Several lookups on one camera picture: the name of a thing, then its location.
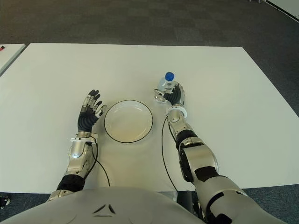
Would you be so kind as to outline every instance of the black cable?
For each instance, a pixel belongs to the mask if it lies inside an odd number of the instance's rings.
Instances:
[[[96,140],[94,137],[92,137],[92,138],[95,140],[95,143],[96,143],[96,146],[97,146],[97,155],[98,155],[98,151],[99,151],[98,142],[97,142],[97,140]],[[95,156],[94,156],[94,153],[93,153],[93,158],[94,158],[95,162],[97,162],[97,163],[103,168],[103,171],[105,172],[106,178],[107,178],[107,180],[108,180],[108,186],[110,187],[110,180],[109,180],[108,174],[107,174],[105,168],[103,167],[103,165],[98,161],[98,156],[95,157]]]
[[[98,148],[98,143],[97,143],[97,156],[96,156],[96,158],[98,157],[98,155],[99,155],[99,148]],[[92,171],[92,169],[93,169],[93,167],[94,167],[94,165],[96,164],[96,160],[93,162],[93,165],[92,165],[92,167],[90,168],[90,170],[87,172],[87,174],[85,175],[85,177],[84,177],[84,180],[86,180],[86,178],[88,177],[88,175],[90,174],[90,172]]]
[[[173,134],[172,134],[172,132],[171,132],[171,129],[170,129],[170,125],[169,125],[169,124],[168,124],[168,129],[169,129],[169,132],[170,132],[170,134],[171,134],[171,136],[172,136],[174,142],[176,142],[176,139],[174,138],[174,136],[173,136]]]
[[[165,122],[166,122],[167,118],[168,118],[168,117],[165,118],[164,123],[163,123],[163,126],[162,126],[162,135],[161,135],[162,158],[163,158],[164,167],[165,167],[166,173],[167,173],[167,175],[168,175],[168,177],[169,177],[169,180],[170,180],[170,182],[172,183],[174,189],[178,192],[178,189],[176,188],[176,186],[175,186],[174,183],[172,182],[171,177],[169,176],[169,173],[168,173],[168,170],[167,170],[167,167],[166,167],[166,164],[165,164],[165,160],[164,160],[164,154],[163,154],[163,130],[164,130],[164,125],[165,125]]]

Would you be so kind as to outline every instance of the plastic bottle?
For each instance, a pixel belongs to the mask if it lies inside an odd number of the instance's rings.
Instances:
[[[157,89],[166,93],[171,93],[175,85],[174,74],[172,72],[167,72],[165,77],[160,79]],[[155,99],[160,103],[165,103],[166,100],[160,95],[155,95]]]

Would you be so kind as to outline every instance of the white table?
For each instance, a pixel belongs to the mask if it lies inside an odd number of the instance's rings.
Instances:
[[[5,48],[0,51],[0,76],[2,72],[10,65],[10,63],[24,49],[25,44],[0,44]]]
[[[173,190],[161,157],[165,107],[153,100],[167,71],[183,85],[187,121],[214,151],[222,175],[241,188],[299,183],[299,118],[243,48],[31,44],[0,78],[0,191],[56,189],[90,89],[109,106],[135,99],[153,113],[149,135],[132,144],[112,140],[104,119],[94,127],[111,184]],[[164,156],[177,188],[193,190],[168,128]],[[106,185],[97,165],[85,188]]]
[[[298,0],[269,0],[281,9],[285,10],[293,16],[299,16],[299,1]]]

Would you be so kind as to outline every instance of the black joint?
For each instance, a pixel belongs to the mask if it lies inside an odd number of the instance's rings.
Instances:
[[[188,210],[190,213],[193,213],[192,191],[179,191],[177,203],[181,205],[184,209]]]
[[[219,214],[211,223],[212,224],[231,224],[233,221],[227,215]]]
[[[206,220],[208,221],[208,223],[211,224],[215,224],[215,219],[216,217],[214,216],[214,214],[211,212],[211,206],[212,204],[219,198],[221,198],[222,196],[224,196],[224,194],[222,192],[216,194],[214,197],[211,198],[211,200],[209,201],[209,203],[206,206]]]
[[[80,191],[83,189],[85,180],[83,177],[69,174],[62,178],[57,190],[70,190],[72,192]]]
[[[190,137],[197,137],[197,135],[192,130],[183,130],[180,133],[178,133],[178,135],[177,135],[177,141],[176,141],[177,150],[179,150],[181,142],[183,140],[187,139],[187,138],[190,138]]]
[[[0,196],[0,207],[3,209],[9,203],[8,196]]]
[[[189,162],[188,162],[185,151],[180,150],[179,153],[178,153],[178,157],[179,157],[179,164],[180,164],[180,167],[181,167],[181,171],[182,171],[182,174],[183,174],[183,177],[184,177],[185,181],[193,182],[192,173],[191,173],[191,170],[190,170]]]
[[[217,173],[215,167],[198,168],[197,170],[195,170],[195,174],[197,176],[197,179],[199,179],[202,182],[205,182],[212,177],[221,176]]]

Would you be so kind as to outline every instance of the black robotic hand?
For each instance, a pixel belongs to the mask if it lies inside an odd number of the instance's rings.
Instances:
[[[96,103],[99,98],[98,90],[91,90],[85,98],[78,118],[78,132],[92,132],[93,125],[105,112],[106,105],[98,109],[102,104],[102,101]]]
[[[172,92],[167,93],[160,90],[154,90],[156,94],[159,94],[164,99],[169,101],[171,105],[177,105],[177,106],[184,106],[185,105],[185,91],[183,87],[180,85],[180,83],[176,83]]]

